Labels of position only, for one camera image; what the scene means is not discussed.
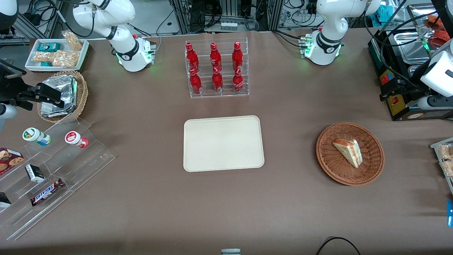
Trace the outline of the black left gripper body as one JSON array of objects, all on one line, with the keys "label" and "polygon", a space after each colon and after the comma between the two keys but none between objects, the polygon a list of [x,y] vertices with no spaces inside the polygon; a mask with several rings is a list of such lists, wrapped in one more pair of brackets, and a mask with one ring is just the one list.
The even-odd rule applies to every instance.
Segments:
[{"label": "black left gripper body", "polygon": [[392,92],[392,96],[401,95],[405,104],[417,101],[425,95],[431,93],[430,89],[421,82],[416,82],[417,87],[403,80],[396,80],[397,89]]}]

